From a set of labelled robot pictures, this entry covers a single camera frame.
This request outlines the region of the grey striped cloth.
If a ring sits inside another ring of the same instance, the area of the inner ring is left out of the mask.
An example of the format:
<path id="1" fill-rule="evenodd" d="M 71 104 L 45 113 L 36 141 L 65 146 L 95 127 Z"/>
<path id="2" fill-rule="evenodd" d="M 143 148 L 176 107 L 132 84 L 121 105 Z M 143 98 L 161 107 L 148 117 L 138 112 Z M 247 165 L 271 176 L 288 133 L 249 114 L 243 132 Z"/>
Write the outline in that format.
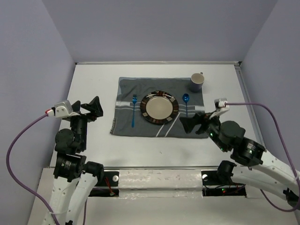
<path id="1" fill-rule="evenodd" d="M 110 134 L 206 139 L 195 131 L 186 134 L 180 122 L 205 110 L 203 92 L 189 86 L 189 78 L 120 77 Z"/>

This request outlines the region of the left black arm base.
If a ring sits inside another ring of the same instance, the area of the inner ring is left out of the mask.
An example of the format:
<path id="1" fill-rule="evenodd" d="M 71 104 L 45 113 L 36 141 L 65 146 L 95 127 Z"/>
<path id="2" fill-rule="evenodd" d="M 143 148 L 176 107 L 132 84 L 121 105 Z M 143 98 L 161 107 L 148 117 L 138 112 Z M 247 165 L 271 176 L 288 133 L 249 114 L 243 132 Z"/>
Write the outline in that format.
<path id="1" fill-rule="evenodd" d="M 119 171 L 104 171 L 104 177 L 91 190 L 89 197 L 118 197 Z"/>

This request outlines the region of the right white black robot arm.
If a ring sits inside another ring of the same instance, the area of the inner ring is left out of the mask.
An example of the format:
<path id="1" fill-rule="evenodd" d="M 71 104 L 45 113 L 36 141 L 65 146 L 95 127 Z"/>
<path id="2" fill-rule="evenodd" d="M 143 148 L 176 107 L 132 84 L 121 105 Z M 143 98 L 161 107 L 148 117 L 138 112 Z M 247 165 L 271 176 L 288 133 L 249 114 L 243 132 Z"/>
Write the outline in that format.
<path id="1" fill-rule="evenodd" d="M 232 120 L 220 122 L 211 113 L 180 117 L 185 133 L 199 126 L 196 134 L 207 134 L 222 152 L 230 152 L 216 171 L 222 184 L 242 183 L 269 192 L 287 201 L 291 211 L 300 209 L 299 172 L 276 159 L 264 146 L 244 136 L 245 129 Z"/>

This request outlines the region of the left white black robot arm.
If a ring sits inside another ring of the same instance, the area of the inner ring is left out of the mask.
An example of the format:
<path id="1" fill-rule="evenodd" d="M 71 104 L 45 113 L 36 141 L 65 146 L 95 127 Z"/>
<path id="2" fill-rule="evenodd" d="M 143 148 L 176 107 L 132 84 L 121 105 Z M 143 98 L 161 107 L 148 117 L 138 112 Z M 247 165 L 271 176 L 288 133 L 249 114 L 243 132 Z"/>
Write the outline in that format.
<path id="1" fill-rule="evenodd" d="M 86 150 L 87 125 L 103 116 L 99 97 L 88 104 L 68 100 L 56 103 L 47 110 L 47 116 L 54 116 L 70 123 L 55 136 L 57 152 L 52 194 L 44 225 L 73 225 L 79 218 L 91 190 L 104 179 L 102 164 L 87 162 L 80 153 Z"/>

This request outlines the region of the blue metal fork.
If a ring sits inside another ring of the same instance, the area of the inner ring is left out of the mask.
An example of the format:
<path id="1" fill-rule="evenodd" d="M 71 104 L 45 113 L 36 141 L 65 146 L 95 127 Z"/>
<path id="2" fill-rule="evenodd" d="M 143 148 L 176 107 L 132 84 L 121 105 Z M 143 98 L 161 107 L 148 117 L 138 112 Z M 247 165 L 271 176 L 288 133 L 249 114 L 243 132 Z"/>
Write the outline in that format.
<path id="1" fill-rule="evenodd" d="M 133 95 L 132 103 L 133 103 L 133 114 L 132 114 L 131 127 L 133 128 L 135 126 L 135 104 L 137 103 L 137 95 L 136 94 Z"/>

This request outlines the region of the purple white cup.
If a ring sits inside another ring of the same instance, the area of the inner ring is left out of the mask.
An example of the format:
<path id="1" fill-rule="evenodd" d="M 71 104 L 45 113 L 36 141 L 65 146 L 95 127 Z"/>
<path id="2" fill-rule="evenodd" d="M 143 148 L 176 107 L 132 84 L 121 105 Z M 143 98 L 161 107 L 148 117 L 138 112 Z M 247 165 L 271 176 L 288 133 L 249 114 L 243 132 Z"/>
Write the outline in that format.
<path id="1" fill-rule="evenodd" d="M 191 92 L 200 92 L 204 84 L 205 78 L 203 72 L 194 73 L 190 77 L 189 89 Z"/>

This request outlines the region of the blue metal spoon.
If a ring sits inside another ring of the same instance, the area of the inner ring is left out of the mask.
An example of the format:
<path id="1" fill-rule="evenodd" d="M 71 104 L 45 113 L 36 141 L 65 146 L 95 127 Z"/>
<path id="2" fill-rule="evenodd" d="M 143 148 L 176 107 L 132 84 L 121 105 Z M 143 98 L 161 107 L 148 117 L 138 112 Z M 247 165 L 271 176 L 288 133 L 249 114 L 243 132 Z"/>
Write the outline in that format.
<path id="1" fill-rule="evenodd" d="M 189 99 L 190 99 L 190 97 L 187 93 L 183 94 L 182 100 L 184 101 L 185 106 L 186 106 L 186 117 L 188 116 L 188 102 L 189 102 Z"/>

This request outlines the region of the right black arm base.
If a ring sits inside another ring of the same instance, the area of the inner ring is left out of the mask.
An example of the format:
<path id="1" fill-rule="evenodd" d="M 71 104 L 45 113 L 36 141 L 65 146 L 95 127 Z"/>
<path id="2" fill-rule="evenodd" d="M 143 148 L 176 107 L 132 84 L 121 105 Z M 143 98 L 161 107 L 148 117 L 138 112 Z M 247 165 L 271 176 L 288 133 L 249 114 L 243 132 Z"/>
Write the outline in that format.
<path id="1" fill-rule="evenodd" d="M 233 170 L 237 165 L 223 160 L 217 170 L 202 172 L 203 197 L 247 196 L 245 184 L 232 181 Z"/>

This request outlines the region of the dark rimmed dinner plate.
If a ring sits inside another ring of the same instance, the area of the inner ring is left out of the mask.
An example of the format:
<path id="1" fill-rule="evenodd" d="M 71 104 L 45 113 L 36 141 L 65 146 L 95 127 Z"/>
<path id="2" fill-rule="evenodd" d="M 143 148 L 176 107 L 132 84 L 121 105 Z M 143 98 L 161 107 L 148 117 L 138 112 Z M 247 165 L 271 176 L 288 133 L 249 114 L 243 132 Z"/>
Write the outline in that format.
<path id="1" fill-rule="evenodd" d="M 162 90 L 148 93 L 140 102 L 142 117 L 155 125 L 167 124 L 178 116 L 179 104 L 177 99 Z"/>

